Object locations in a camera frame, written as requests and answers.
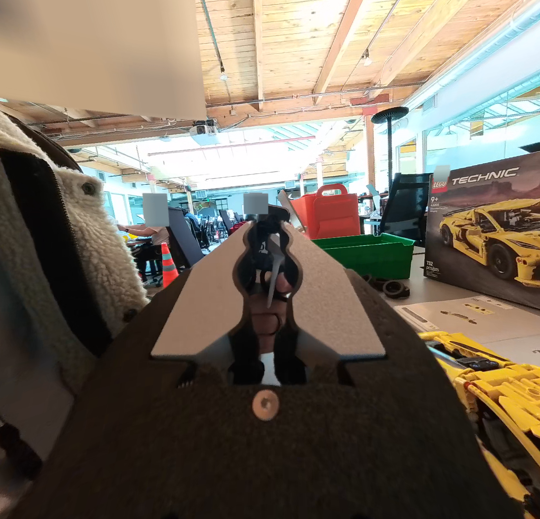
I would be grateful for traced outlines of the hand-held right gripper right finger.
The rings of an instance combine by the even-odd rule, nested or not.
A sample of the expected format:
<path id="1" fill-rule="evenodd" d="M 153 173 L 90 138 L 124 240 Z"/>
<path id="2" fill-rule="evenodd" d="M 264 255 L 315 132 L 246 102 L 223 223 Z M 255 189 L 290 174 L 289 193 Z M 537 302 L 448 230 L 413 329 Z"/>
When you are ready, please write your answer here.
<path id="1" fill-rule="evenodd" d="M 346 269 L 286 222 L 286 253 L 299 270 L 292 318 L 297 357 L 384 357 L 374 326 Z"/>

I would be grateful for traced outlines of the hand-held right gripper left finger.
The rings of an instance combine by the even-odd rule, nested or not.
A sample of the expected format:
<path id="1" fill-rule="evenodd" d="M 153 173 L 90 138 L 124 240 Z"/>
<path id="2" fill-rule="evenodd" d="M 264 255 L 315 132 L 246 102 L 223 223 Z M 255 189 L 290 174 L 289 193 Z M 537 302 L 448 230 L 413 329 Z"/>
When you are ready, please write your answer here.
<path id="1" fill-rule="evenodd" d="M 242 319 L 237 267 L 247 253 L 247 222 L 190 270 L 152 357 L 233 357 L 228 337 Z"/>

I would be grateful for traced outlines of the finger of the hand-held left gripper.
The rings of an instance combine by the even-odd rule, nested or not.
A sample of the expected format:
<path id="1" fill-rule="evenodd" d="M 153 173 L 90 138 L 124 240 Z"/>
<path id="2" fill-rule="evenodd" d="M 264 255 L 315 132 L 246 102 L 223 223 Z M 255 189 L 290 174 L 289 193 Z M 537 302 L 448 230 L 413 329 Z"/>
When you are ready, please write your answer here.
<path id="1" fill-rule="evenodd" d="M 271 279 L 267 292 L 267 308 L 270 308 L 275 295 L 275 285 L 279 275 L 280 266 L 285 260 L 285 256 L 280 247 L 280 238 L 278 234 L 270 234 L 266 241 L 266 250 L 272 262 Z"/>

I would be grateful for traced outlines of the building instruction booklet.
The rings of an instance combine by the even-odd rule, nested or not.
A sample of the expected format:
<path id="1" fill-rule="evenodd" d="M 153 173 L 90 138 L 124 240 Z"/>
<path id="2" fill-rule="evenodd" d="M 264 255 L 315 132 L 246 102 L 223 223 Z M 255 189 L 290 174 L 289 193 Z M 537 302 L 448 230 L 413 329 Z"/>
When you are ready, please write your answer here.
<path id="1" fill-rule="evenodd" d="M 497 299 L 464 299 L 396 306 L 418 332 L 461 333 L 519 363 L 539 362 L 539 316 Z"/>

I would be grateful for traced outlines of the yellow brick toy car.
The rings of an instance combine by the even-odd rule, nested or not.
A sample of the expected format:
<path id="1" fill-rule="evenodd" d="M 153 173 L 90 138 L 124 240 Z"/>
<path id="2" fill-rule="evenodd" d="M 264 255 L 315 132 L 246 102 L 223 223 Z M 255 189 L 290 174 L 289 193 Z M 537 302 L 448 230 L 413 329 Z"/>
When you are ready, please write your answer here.
<path id="1" fill-rule="evenodd" d="M 462 333 L 418 333 L 445 371 L 491 471 L 524 518 L 539 518 L 539 367 Z"/>

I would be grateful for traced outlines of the person's left hand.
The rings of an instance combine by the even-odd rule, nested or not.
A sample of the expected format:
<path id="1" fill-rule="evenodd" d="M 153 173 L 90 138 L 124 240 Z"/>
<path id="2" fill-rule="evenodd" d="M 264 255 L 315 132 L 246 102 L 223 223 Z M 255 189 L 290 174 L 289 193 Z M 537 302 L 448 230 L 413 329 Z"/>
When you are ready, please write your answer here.
<path id="1" fill-rule="evenodd" d="M 259 286 L 248 298 L 260 355 L 273 352 L 276 334 L 286 321 L 287 299 L 293 289 L 283 272 L 277 275 L 274 286 L 274 295 L 279 295 L 279 298 L 274 297 L 269 306 L 268 295 Z"/>

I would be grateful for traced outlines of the orange traffic cone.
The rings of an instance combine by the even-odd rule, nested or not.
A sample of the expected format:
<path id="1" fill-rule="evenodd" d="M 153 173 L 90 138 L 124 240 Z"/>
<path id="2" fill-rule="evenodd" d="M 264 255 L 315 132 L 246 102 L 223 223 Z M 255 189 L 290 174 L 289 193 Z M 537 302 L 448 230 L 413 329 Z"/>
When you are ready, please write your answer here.
<path id="1" fill-rule="evenodd" d="M 173 261 L 169 246 L 165 242 L 161 243 L 161 256 L 162 256 L 163 288 L 166 288 L 170 284 L 172 284 L 172 282 L 178 277 L 179 273 Z"/>

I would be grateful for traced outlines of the red felt bag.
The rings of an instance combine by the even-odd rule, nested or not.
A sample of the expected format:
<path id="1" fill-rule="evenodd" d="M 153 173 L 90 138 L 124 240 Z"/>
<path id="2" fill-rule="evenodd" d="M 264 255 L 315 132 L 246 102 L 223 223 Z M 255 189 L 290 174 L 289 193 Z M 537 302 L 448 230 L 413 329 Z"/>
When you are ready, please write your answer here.
<path id="1" fill-rule="evenodd" d="M 291 204 L 311 240 L 361 234 L 358 197 L 343 184 L 323 185 Z"/>

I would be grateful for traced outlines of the green plastic bin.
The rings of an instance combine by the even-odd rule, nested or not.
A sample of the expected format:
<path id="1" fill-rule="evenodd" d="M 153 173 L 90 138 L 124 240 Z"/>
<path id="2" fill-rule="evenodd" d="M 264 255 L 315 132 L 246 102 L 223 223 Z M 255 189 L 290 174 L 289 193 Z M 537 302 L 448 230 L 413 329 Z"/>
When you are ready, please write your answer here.
<path id="1" fill-rule="evenodd" d="M 384 279 L 408 279 L 415 242 L 392 234 L 314 239 L 343 267 L 358 275 Z"/>

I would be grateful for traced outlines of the dark office chair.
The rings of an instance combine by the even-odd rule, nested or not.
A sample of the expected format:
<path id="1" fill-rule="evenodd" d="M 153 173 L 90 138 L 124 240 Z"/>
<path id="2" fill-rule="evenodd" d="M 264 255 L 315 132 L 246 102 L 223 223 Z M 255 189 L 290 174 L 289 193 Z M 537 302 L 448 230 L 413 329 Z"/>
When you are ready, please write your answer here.
<path id="1" fill-rule="evenodd" d="M 191 224 L 186 221 L 179 208 L 168 207 L 170 252 L 178 269 L 192 268 L 204 257 L 199 242 L 191 230 Z"/>

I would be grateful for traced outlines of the ceiling projector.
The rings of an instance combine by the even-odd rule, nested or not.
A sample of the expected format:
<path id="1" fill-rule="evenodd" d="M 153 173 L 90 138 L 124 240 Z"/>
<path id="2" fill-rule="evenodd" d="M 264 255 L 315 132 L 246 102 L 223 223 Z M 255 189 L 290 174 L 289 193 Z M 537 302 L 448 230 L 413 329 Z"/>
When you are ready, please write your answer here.
<path id="1" fill-rule="evenodd" d="M 219 144 L 219 131 L 213 120 L 195 121 L 189 129 L 190 137 L 200 146 Z"/>

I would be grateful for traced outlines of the black mesh chair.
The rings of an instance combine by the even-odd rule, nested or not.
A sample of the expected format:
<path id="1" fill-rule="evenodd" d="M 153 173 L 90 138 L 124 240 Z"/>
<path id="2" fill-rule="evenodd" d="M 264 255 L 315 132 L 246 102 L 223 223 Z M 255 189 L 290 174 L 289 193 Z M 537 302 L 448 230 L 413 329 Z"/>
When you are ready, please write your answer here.
<path id="1" fill-rule="evenodd" d="M 430 178 L 430 173 L 395 174 L 378 235 L 392 234 L 425 246 Z"/>

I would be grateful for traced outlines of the toy car set box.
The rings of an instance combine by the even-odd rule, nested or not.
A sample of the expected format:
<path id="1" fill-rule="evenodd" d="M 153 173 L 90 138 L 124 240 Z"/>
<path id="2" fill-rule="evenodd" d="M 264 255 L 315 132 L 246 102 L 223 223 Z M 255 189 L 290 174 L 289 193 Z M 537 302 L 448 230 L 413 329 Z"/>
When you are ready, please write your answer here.
<path id="1" fill-rule="evenodd" d="M 539 152 L 430 181 L 424 276 L 539 309 Z"/>

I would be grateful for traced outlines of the black floor lamp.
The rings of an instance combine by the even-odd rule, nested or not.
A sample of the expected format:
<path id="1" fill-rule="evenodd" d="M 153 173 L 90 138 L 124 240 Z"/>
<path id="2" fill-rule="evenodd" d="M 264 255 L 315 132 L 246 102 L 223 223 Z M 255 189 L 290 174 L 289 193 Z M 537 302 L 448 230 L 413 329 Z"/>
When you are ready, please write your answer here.
<path id="1" fill-rule="evenodd" d="M 400 120 L 409 113 L 409 109 L 403 106 L 396 106 L 377 112 L 372 115 L 371 122 L 374 125 L 385 124 L 387 127 L 387 151 L 388 151 L 388 192 L 391 191 L 393 183 L 393 143 L 392 143 L 392 123 Z"/>

